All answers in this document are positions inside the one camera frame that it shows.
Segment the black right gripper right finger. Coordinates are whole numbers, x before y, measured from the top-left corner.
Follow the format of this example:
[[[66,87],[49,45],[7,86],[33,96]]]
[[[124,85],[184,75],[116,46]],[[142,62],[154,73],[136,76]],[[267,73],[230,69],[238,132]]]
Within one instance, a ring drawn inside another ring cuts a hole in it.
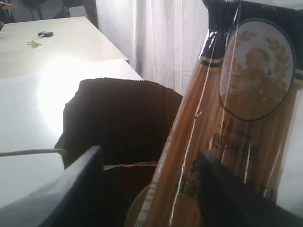
[[[260,196],[208,152],[196,160],[196,196],[205,227],[301,227],[302,218]]]

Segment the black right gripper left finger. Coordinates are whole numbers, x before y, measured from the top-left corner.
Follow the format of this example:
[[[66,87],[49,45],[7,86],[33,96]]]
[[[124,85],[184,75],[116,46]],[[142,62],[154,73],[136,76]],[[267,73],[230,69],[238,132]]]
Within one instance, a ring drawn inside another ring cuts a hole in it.
[[[93,146],[60,177],[0,209],[2,227],[102,226],[103,152]]]

